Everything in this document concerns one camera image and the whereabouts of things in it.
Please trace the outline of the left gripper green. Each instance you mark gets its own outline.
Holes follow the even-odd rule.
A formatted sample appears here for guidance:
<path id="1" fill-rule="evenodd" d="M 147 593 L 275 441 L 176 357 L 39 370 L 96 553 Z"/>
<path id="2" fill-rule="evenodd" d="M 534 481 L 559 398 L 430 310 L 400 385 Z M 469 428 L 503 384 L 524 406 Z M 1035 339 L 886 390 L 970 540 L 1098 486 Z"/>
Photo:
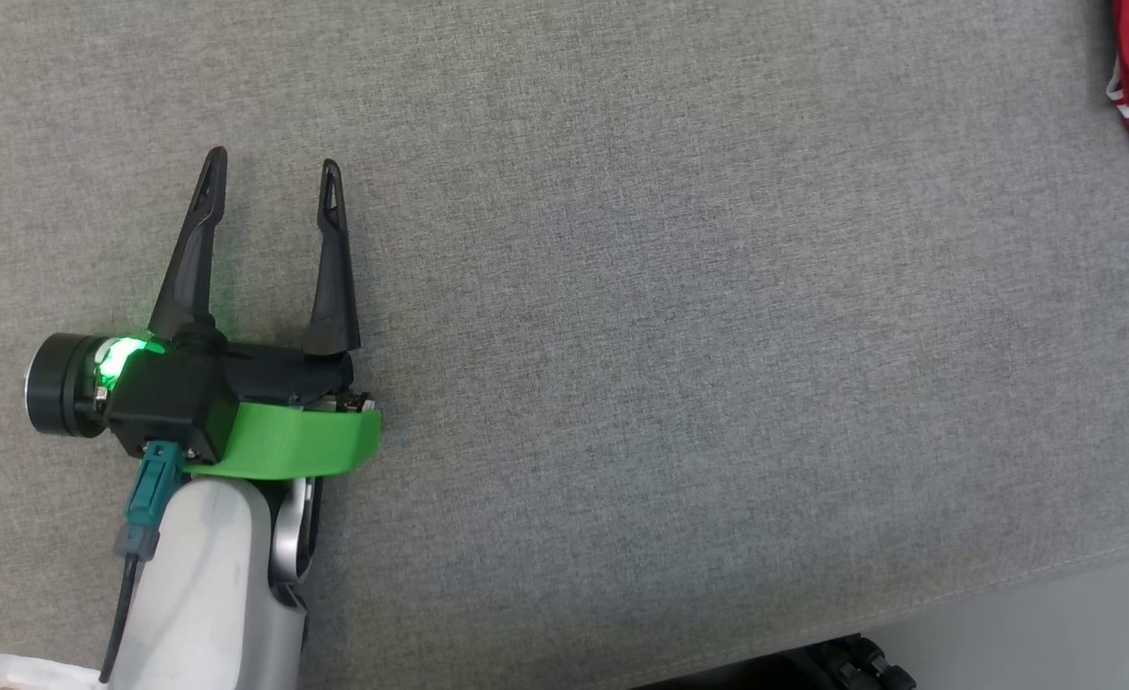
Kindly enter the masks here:
<path id="1" fill-rule="evenodd" d="M 189 324 L 215 326 L 210 313 L 215 232 L 224 218 L 228 157 L 224 146 L 205 154 L 148 329 L 170 340 Z M 189 474 L 244 480 L 349 474 L 380 445 L 380 411 L 355 390 L 350 351 L 361 348 L 353 254 L 344 184 L 336 161 L 325 160 L 316 227 L 322 235 L 318 276 L 301 350 L 235 342 L 224 359 L 240 407 L 230 442 L 215 464 L 189 460 Z"/>

